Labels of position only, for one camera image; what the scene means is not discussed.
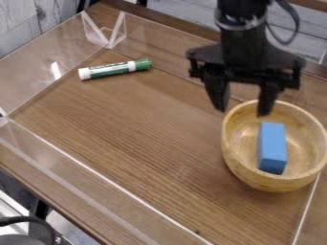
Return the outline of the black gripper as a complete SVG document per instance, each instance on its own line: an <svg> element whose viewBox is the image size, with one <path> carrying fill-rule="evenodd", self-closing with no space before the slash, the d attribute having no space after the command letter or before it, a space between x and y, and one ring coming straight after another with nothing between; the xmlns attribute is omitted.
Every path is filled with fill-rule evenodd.
<svg viewBox="0 0 327 245"><path fill-rule="evenodd" d="M260 85L256 116L267 116L279 92L300 87L305 60L269 43L265 29L223 30L221 41L189 48L189 75L204 79L204 88L215 108L224 112L229 100L229 82Z"/></svg>

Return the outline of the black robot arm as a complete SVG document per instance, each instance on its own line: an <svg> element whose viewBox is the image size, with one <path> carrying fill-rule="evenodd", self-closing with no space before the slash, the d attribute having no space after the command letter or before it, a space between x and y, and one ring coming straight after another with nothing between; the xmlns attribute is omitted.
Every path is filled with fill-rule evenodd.
<svg viewBox="0 0 327 245"><path fill-rule="evenodd" d="M189 76L199 78L215 108L228 105L229 84L255 84L260 88L256 115L267 116L279 92L300 87L305 60L273 45L267 36L273 33L267 23L267 9L277 3L295 23L297 11L287 0L217 0L215 23L221 41L186 50Z"/></svg>

